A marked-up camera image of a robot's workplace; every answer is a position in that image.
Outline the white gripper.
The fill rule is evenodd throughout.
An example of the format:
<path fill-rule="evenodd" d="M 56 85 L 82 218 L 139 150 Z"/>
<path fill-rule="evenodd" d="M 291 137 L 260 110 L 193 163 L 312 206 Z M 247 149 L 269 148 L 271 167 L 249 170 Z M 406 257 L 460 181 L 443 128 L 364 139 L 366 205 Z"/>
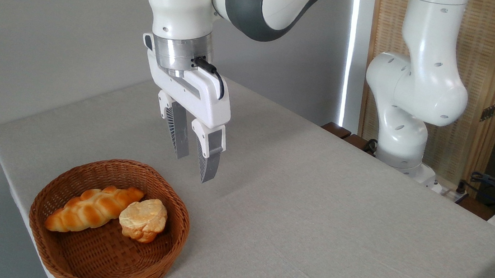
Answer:
<path fill-rule="evenodd" d="M 160 113 L 168 123 L 177 159 L 189 155 L 186 110 L 196 119 L 196 134 L 201 182 L 215 177 L 220 156 L 226 151 L 226 127 L 231 119 L 229 90 L 222 76 L 204 68 L 184 71 L 182 78 L 166 73 L 156 62 L 153 35 L 145 33 L 143 42 L 152 78 L 162 90 L 158 93 Z"/>

